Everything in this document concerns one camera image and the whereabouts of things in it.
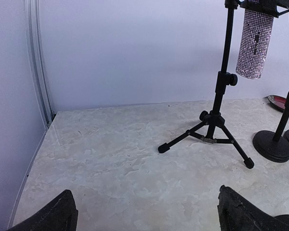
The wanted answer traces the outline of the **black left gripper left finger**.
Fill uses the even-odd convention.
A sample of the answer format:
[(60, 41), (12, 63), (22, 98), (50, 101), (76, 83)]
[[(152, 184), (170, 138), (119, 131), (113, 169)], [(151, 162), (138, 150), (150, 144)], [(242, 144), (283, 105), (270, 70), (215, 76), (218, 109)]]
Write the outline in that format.
[(75, 231), (78, 210), (70, 190), (62, 191), (37, 213), (13, 226), (11, 231)]

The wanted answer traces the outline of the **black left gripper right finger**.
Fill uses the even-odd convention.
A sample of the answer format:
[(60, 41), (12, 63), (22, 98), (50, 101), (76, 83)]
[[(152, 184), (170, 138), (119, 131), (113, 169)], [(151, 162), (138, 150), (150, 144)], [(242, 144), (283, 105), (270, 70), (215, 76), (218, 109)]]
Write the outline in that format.
[(230, 187), (221, 186), (218, 199), (222, 231), (289, 231), (288, 214), (266, 214)]

